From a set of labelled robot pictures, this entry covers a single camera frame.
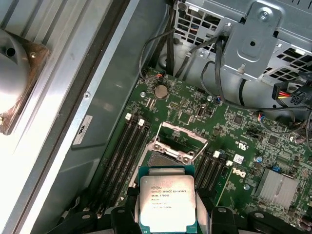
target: motherboard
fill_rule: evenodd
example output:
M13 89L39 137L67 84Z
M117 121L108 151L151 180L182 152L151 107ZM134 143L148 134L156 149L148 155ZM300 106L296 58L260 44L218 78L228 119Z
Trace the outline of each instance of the motherboard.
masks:
M299 228L312 216L312 156L299 133L265 130L258 113L241 111L172 76L147 71L108 144L90 189L98 214L122 204L139 166L195 166L195 186L241 217L271 213ZM286 126L264 119L274 131Z

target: cable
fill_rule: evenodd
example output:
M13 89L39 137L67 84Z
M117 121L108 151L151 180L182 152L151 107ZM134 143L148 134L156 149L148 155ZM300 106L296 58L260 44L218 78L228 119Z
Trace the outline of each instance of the cable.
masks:
M191 49L191 50L189 51L189 55L186 55L186 56L185 56L184 61L182 62L181 67L179 68L179 70L178 70L178 71L176 72L176 74L175 74L175 77L176 77L176 78L179 78L179 77L180 77L180 75L182 74L183 70L185 69L187 63L189 62L190 57L192 56L192 53L194 53L194 52L195 52L196 50L198 50L198 49L204 48L204 47L206 47L206 46L208 46L208 45L211 45L211 44L215 43L216 40L217 40L217 38L218 38L218 37L210 38L208 41L205 41L205 42L203 42L203 43L201 43L201 44L195 46L193 49Z
M296 131L298 131L299 129L303 128L304 125L305 125L305 122L302 122L302 123L300 123L296 128L294 128L294 129L292 129L292 130L289 130L289 131L287 131L287 132L281 133L281 132L276 132L276 131L274 131L274 130L268 128L268 126L266 126L266 125L262 122L262 120L263 120L264 118L265 118L265 115L259 114L259 116L258 116L258 121L259 121L259 123L261 124L261 126L262 126L264 129L266 129L267 131L269 131L270 133L274 133L274 134L278 134L278 135L285 135L285 134L289 134L289 133L296 132Z
M207 70L209 64L215 64L215 62L214 62L214 61L208 61L208 62L205 64L205 66L204 66L204 68L203 68L203 70L202 70L202 72L201 72L201 74L200 74L200 83L201 83L201 86L203 87L203 89L206 91L207 94L209 94L209 95L215 97L215 95L213 95L213 94L206 88L205 83L204 83L204 73L206 72L206 70Z
M307 125L306 125L306 142L307 147L310 152L312 152L311 146L310 146L310 140L309 140L309 129L310 129L310 120L312 118L312 111L310 111L309 116L307 118Z
M243 89L244 89L246 81L247 81L246 79L242 80L242 82L240 83L240 86L239 86L239 90L238 90L238 98L239 98L239 102L242 106L245 105L244 99L243 99Z
M222 83L221 83L221 62L222 62L222 54L223 54L223 42L220 38L215 43L216 52L215 52L215 66L214 66L214 75L215 82L217 84L219 95L221 96L221 100L228 106L240 109L240 110L249 110L249 111L259 111L259 112L276 112L276 111L290 111L290 110L300 110L306 111L309 110L308 107L305 106L295 106L295 107L280 107L280 108L252 108L248 106L241 106L234 102L228 101L224 97Z
M140 73L140 77L141 77L143 80L148 80L148 79L150 79L150 78L144 77L144 75L142 74L142 60L143 60L144 51L145 51L146 46L147 46L150 42L152 42L153 40L156 40L156 39L158 39L158 38L164 37L164 36L166 36L166 35L168 35L168 34L170 34L170 33L173 33L174 31L175 31L175 29L171 29L171 30L169 30L169 31L167 31L167 32L164 32L163 34L160 34L160 35L158 35L158 36L156 36L156 37L154 37L154 38L152 38L152 39L149 39L147 42L145 42L145 44L144 44L144 46L143 46L143 48L142 48L142 51L141 51L140 59L139 59L139 61L138 61L138 71L139 71L139 73Z

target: green circuit board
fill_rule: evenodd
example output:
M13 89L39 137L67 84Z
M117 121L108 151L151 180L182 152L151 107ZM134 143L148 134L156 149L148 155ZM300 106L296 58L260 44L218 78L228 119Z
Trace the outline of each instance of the green circuit board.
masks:
M148 70L148 76L157 73L158 71L154 69ZM155 97L155 87L160 84L168 88L165 99ZM204 112L199 116L198 111L201 107L204 107ZM146 143L157 134L160 123L168 122L207 139L211 152L222 151L227 160L233 162L215 185L215 205L233 208L241 216L254 210L263 210L298 227L299 219L309 208L312 197L312 162L306 146L294 143L294 139L298 137L297 133L281 136L271 134L262 128L255 113L234 109L216 100L207 101L207 94L197 87L165 75L162 80L138 81L109 142L102 165L107 163L114 150L127 113L137 113L151 125L140 153ZM286 128L269 119L265 119L264 123L275 131L282 132ZM253 137L249 132L257 133L258 138ZM202 146L194 139L177 136L174 131L163 130L160 134L195 152ZM147 165L150 156L151 152L148 152L142 165ZM256 157L262 157L262 162L256 163L254 160ZM195 160L195 169L200 160L200 157ZM292 206L295 209L291 214L274 203L259 202L255 195L265 168L271 169L274 166L279 168L280 173L292 174L294 179L298 180L292 199ZM238 173L238 170L245 173L245 176ZM125 197L130 180L131 176L123 184L121 198Z

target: capacitor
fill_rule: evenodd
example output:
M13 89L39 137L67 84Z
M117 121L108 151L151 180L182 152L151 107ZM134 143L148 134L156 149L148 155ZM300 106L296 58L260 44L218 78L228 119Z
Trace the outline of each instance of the capacitor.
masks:
M263 160L263 158L260 157L260 156L258 156L258 157L254 157L253 160L254 160L255 162L261 163L262 160Z
M309 221L306 217L301 217L301 222L303 222L305 225L311 227L312 226L312 222Z
M302 228L303 230L306 230L308 232L311 231L311 227L309 227L307 224L303 223L303 222L300 222L299 223L299 227Z
M249 189L250 189L249 184L245 184L245 185L244 185L244 190L249 190Z

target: wire bundle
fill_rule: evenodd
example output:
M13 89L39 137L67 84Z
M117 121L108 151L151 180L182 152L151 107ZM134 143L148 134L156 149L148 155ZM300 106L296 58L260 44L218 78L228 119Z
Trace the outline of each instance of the wire bundle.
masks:
M283 91L279 91L278 93L278 99L289 98L290 96L291 94L283 92Z

